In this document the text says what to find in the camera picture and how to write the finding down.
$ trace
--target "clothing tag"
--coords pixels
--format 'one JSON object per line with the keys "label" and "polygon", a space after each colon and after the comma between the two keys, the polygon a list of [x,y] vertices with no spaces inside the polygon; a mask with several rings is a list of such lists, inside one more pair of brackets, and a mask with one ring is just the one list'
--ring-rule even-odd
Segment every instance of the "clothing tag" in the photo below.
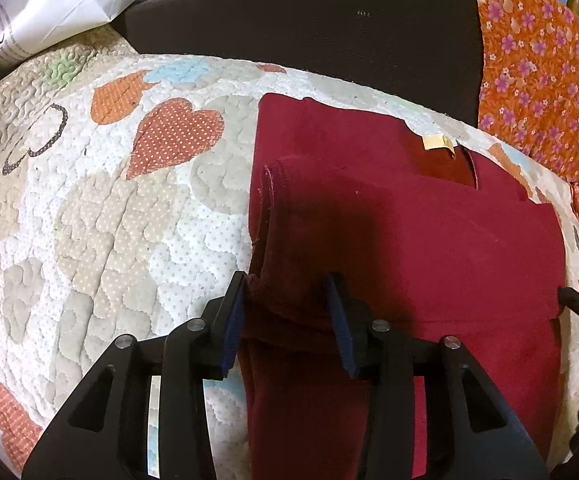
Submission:
{"label": "clothing tag", "polygon": [[454,145],[443,134],[429,135],[423,137],[423,147],[425,150],[435,150],[436,148],[447,148],[451,151],[452,156],[456,156]]}

